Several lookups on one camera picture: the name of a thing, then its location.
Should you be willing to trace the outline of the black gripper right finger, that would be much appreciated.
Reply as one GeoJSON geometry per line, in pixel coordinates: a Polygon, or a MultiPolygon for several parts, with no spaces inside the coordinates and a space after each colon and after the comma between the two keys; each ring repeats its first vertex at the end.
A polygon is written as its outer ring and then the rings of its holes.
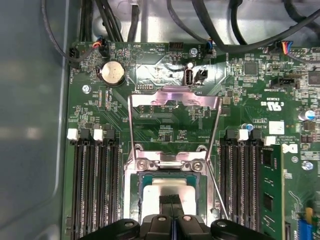
{"type": "Polygon", "coordinates": [[[218,219],[210,226],[200,222],[195,215],[184,213],[178,194],[172,195],[172,213],[177,222],[181,240],[270,240],[272,237],[227,219],[218,219]]]}

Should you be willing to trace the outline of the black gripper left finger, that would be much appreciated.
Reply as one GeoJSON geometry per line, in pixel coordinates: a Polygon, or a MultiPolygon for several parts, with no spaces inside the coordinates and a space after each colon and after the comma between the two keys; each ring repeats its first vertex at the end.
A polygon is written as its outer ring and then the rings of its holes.
{"type": "Polygon", "coordinates": [[[140,224],[129,218],[120,219],[82,237],[83,240],[170,240],[172,238],[172,195],[159,197],[160,214],[148,215],[140,224]]]}

